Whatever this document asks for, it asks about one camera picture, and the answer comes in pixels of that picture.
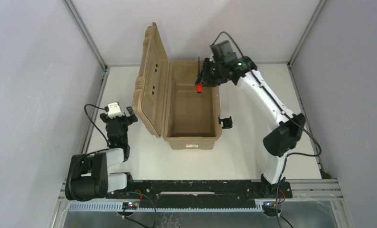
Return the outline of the red black screwdriver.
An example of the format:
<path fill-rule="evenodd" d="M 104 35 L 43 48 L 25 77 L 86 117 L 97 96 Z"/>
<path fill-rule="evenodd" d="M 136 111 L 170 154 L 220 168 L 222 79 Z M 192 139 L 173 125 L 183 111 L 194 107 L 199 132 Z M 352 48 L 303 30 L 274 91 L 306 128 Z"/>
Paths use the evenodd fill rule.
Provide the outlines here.
<path fill-rule="evenodd" d="M 198 57 L 198 75 L 195 82 L 196 92 L 202 93 L 202 83 L 201 83 L 201 67 L 200 67 L 200 58 Z"/>

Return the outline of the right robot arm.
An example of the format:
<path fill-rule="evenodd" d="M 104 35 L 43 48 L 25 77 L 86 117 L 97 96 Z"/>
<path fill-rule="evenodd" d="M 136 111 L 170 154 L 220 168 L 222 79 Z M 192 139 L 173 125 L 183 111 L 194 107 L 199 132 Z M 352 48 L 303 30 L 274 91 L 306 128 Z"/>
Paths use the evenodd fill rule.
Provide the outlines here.
<path fill-rule="evenodd" d="M 217 87 L 229 81 L 251 98 L 267 120 L 271 131 L 263 138 L 268 155 L 261 182 L 265 196 L 278 195 L 285 179 L 287 157 L 301 139 L 305 116 L 294 113 L 278 98 L 247 56 L 230 62 L 205 58 L 195 85 L 199 93 L 204 87 Z"/>

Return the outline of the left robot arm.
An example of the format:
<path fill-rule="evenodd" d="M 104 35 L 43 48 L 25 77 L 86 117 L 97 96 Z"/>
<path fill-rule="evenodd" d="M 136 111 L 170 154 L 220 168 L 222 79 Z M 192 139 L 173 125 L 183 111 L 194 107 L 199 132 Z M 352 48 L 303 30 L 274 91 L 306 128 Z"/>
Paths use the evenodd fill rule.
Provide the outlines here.
<path fill-rule="evenodd" d="M 109 171 L 110 167 L 130 157 L 128 127 L 137 122 L 138 118 L 132 107 L 126 109 L 128 115 L 120 110 L 118 103 L 112 103 L 100 114 L 107 132 L 106 148 L 72 156 L 65 185 L 68 200 L 89 201 L 104 198 L 115 190 L 132 188 L 133 179 L 129 172 Z"/>

